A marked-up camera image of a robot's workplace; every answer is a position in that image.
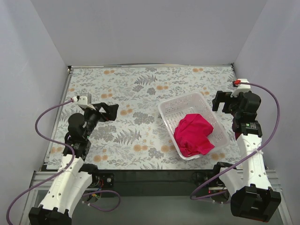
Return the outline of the magenta t shirt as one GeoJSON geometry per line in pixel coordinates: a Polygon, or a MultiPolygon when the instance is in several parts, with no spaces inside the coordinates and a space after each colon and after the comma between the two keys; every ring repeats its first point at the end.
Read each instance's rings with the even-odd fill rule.
{"type": "Polygon", "coordinates": [[[187,114],[180,120],[174,131],[174,139],[184,157],[206,155],[215,146],[208,136],[213,132],[213,126],[200,114],[187,114]]]}

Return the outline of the white plastic basket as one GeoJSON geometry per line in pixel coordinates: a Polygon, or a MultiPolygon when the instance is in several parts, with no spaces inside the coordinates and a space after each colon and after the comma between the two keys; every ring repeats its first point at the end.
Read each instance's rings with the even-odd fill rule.
{"type": "Polygon", "coordinates": [[[190,157],[183,156],[174,139],[176,127],[187,114],[200,114],[213,126],[213,132],[208,136],[209,141],[215,146],[215,148],[210,151],[211,153],[222,150],[224,147],[230,144],[230,139],[224,126],[219,121],[215,112],[212,111],[204,96],[200,93],[185,93],[183,95],[175,96],[168,100],[162,101],[158,104],[158,110],[176,148],[176,151],[183,160],[189,161],[202,157],[202,154],[197,154],[190,157]]]}

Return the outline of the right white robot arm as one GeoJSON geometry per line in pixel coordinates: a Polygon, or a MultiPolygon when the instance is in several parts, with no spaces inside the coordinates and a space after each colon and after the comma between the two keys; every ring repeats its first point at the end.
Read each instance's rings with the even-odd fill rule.
{"type": "Polygon", "coordinates": [[[232,130],[244,158],[242,177],[235,168],[226,171],[221,167],[212,174],[213,183],[226,186],[234,216],[269,222],[281,203],[281,195],[273,190],[268,180],[263,152],[259,150],[262,130],[256,117],[261,98],[251,91],[236,96],[231,92],[218,91],[212,103],[213,111],[217,111],[219,104],[224,103],[222,111],[233,116],[232,130]]]}

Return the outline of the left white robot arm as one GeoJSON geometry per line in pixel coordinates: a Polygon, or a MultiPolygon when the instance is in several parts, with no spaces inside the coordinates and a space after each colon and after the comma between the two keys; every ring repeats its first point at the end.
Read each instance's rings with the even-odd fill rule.
{"type": "Polygon", "coordinates": [[[85,164],[90,150],[89,137],[99,122],[114,121],[118,104],[82,104],[83,113],[74,113],[68,119],[60,168],[50,180],[52,184],[39,206],[29,212],[32,225],[70,225],[76,205],[87,188],[96,188],[88,199],[100,197],[104,187],[113,183],[112,176],[103,176],[97,166],[85,164]]]}

